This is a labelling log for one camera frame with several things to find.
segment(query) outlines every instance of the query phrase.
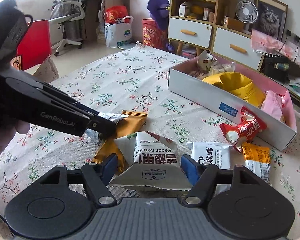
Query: power outlet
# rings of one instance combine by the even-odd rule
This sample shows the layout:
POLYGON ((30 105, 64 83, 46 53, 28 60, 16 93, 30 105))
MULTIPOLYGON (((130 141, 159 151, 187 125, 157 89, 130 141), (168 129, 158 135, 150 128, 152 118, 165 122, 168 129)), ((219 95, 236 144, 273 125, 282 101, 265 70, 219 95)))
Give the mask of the power outlet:
MULTIPOLYGON (((282 38, 282 42, 284 42, 286 40, 286 36, 287 35, 286 35, 286 31, 285 31, 284 36, 282 38)), ((293 32, 291 32, 291 35, 288 36, 287 40, 290 41, 290 42, 292 42, 296 46, 298 46, 298 42, 296 41, 296 36, 297 35, 295 35, 293 32)))

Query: wooden cabinet leg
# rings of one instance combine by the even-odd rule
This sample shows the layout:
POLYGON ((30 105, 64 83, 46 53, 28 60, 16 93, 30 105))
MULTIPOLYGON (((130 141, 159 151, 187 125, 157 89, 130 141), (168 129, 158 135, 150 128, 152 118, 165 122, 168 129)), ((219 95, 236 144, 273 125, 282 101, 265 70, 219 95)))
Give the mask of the wooden cabinet leg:
POLYGON ((177 49, 177 55, 179 55, 179 56, 181 56, 182 46, 183 46, 183 43, 182 43, 182 42, 179 42, 179 44, 178 44, 178 49, 177 49))
POLYGON ((200 54, 201 54, 201 49, 200 48, 198 48, 198 47, 196 47, 196 49, 197 49, 197 56, 200 56, 200 54))

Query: purple cap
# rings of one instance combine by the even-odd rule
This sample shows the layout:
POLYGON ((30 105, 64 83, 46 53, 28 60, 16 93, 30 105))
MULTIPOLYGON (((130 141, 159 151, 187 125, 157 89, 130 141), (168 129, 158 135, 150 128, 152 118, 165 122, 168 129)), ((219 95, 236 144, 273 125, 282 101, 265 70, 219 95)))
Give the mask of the purple cap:
POLYGON ((155 20, 157 26, 162 31, 168 29, 170 10, 161 8, 166 8, 169 6, 169 0, 149 0, 147 4, 147 9, 150 12, 150 17, 155 20))

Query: human hand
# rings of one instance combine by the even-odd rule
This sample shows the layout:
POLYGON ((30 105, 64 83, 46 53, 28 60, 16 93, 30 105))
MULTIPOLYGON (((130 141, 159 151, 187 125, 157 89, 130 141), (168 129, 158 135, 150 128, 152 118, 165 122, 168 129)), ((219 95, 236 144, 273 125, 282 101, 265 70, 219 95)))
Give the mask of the human hand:
POLYGON ((0 127, 0 154, 8 146, 16 132, 26 134, 30 129, 30 124, 10 117, 4 118, 5 125, 0 127))

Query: cat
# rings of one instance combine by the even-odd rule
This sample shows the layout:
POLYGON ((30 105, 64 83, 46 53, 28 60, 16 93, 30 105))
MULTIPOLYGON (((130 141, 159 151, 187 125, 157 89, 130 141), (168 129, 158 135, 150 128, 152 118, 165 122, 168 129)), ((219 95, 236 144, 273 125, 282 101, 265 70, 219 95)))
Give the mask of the cat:
POLYGON ((260 14, 257 30, 278 39, 280 29, 279 16, 264 5, 261 5, 261 8, 262 13, 260 14))

